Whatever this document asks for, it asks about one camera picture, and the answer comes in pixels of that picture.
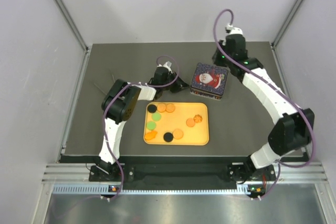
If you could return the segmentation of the gold tin lid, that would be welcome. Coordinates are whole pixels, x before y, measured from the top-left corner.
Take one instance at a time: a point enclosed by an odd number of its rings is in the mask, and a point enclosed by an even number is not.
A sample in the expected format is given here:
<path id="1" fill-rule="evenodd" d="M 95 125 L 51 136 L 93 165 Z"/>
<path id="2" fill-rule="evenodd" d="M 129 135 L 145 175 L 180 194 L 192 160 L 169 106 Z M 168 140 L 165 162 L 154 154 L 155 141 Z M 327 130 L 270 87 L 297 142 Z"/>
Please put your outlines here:
<path id="1" fill-rule="evenodd" d="M 226 87 L 228 70 L 224 67 L 198 63 L 196 65 L 190 87 L 197 89 Z"/>

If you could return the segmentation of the square cookie tin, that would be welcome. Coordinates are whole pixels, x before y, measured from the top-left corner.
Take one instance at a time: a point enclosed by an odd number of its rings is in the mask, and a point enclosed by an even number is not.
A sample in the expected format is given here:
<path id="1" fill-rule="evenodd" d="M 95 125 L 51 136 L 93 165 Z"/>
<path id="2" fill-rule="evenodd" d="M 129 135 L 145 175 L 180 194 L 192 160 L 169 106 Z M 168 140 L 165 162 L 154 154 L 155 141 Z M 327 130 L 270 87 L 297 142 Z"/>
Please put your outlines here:
<path id="1" fill-rule="evenodd" d="M 225 88 L 219 87 L 217 89 L 213 88 L 203 88 L 203 89 L 197 89 L 194 87 L 190 87 L 190 93 L 193 95 L 197 95 L 200 97 L 205 97 L 213 100 L 221 100 L 224 95 Z"/>

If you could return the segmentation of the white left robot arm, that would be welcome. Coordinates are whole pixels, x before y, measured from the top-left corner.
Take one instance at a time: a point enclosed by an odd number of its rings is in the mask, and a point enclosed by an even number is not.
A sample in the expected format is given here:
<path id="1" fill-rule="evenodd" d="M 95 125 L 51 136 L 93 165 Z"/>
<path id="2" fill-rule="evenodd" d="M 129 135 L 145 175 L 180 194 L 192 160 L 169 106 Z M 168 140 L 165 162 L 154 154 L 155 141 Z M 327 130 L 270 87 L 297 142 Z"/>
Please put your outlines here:
<path id="1" fill-rule="evenodd" d="M 104 98 L 103 144 L 97 166 L 107 180 L 114 180 L 119 174 L 120 142 L 126 121 L 131 117 L 138 101 L 155 101 L 164 91 L 178 93 L 189 85 L 179 74 L 166 65 L 158 65 L 148 83 L 131 83 L 122 79 L 115 81 Z"/>

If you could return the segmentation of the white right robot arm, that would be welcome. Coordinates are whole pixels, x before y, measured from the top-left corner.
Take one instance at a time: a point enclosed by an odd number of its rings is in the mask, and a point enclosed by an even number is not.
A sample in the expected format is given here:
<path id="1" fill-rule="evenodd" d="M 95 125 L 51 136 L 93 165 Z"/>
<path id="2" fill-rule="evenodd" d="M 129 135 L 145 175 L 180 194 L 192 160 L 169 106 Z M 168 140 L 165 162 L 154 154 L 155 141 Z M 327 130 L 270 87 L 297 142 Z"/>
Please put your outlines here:
<path id="1" fill-rule="evenodd" d="M 213 63 L 227 67 L 255 95 L 274 123 L 268 142 L 243 162 L 243 181 L 258 179 L 264 174 L 265 167 L 312 142 L 313 111 L 303 110 L 290 101 L 271 80 L 260 61 L 248 57 L 242 32 L 229 31 L 224 40 L 218 41 Z"/>

